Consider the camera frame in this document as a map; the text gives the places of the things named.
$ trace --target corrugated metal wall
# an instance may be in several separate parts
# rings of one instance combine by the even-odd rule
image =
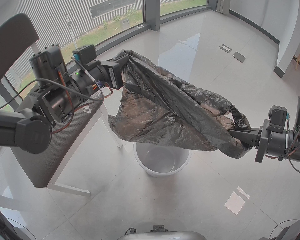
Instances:
[[[142,0],[135,0],[134,4],[93,19],[90,7],[104,1],[106,0],[21,0],[16,13],[26,13],[29,16],[40,37],[37,45],[41,50],[52,43],[59,43],[63,47],[73,40],[66,15],[71,21],[74,36],[79,37],[101,25],[103,20],[109,21],[116,15],[121,16],[133,7],[142,9]],[[27,49],[13,65],[13,69],[20,77],[23,77],[31,69],[28,60],[32,54],[32,49]]]

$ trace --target grass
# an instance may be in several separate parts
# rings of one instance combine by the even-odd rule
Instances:
[[[160,15],[176,12],[179,10],[206,5],[206,0],[179,0],[166,2],[160,6]]]
[[[179,0],[169,3],[163,3],[160,6],[160,15],[165,15],[171,12],[206,5],[206,0]],[[135,8],[129,9],[127,13],[123,16],[115,16],[113,20],[109,22],[104,22],[103,25],[97,27],[96,29],[84,34],[83,36],[76,39],[76,44],[78,47],[86,44],[97,45],[100,42],[120,33],[123,31],[120,20],[129,19],[130,27],[138,25],[143,22],[143,13],[142,10],[136,10]],[[72,57],[72,51],[75,49],[74,42],[67,44],[61,48],[61,53],[64,57],[65,63],[68,63]],[[23,78],[20,87],[17,91],[20,91],[25,87],[30,81],[34,80],[35,76],[32,70],[27,73]],[[26,95],[33,88],[35,83],[32,83],[28,86],[20,95],[22,98],[25,98]]]

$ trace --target building window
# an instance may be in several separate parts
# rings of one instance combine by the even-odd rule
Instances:
[[[107,0],[91,7],[92,18],[98,17],[104,13],[117,8],[133,4],[135,0]]]

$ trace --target black baseboard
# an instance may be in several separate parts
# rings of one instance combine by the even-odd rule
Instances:
[[[279,40],[277,38],[275,38],[271,33],[267,32],[265,29],[263,29],[261,26],[257,25],[256,23],[252,22],[251,20],[247,19],[246,17],[244,17],[232,10],[229,10],[229,13],[231,15],[243,20],[244,22],[248,23],[252,27],[256,28],[258,31],[262,32],[264,35],[266,35],[268,38],[270,38],[272,41],[274,41],[276,44],[279,45]]]
[[[284,71],[282,71],[279,67],[275,67],[274,68],[274,71],[273,71],[274,73],[276,73],[280,78],[282,78],[283,77],[283,75],[284,75]]]

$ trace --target white chair leg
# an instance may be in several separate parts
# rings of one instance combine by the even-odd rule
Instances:
[[[59,192],[76,194],[76,195],[81,195],[81,196],[90,196],[91,195],[91,193],[87,190],[83,190],[83,189],[76,188],[76,187],[71,187],[68,185],[60,184],[60,183],[53,184],[50,182],[50,183],[48,183],[47,188],[56,190]]]
[[[103,122],[104,122],[104,124],[105,124],[105,126],[106,126],[106,128],[107,128],[107,130],[108,130],[108,132],[109,132],[110,135],[112,136],[112,138],[113,138],[113,140],[115,141],[116,145],[117,145],[119,148],[121,148],[121,147],[123,146],[123,143],[122,143],[121,139],[119,139],[119,138],[117,137],[117,135],[110,129],[110,125],[109,125],[108,119],[107,119],[107,117],[108,117],[108,111],[107,111],[107,109],[106,109],[106,107],[105,107],[104,104],[101,105],[100,111],[101,111],[101,113],[102,113],[101,119],[103,120]]]

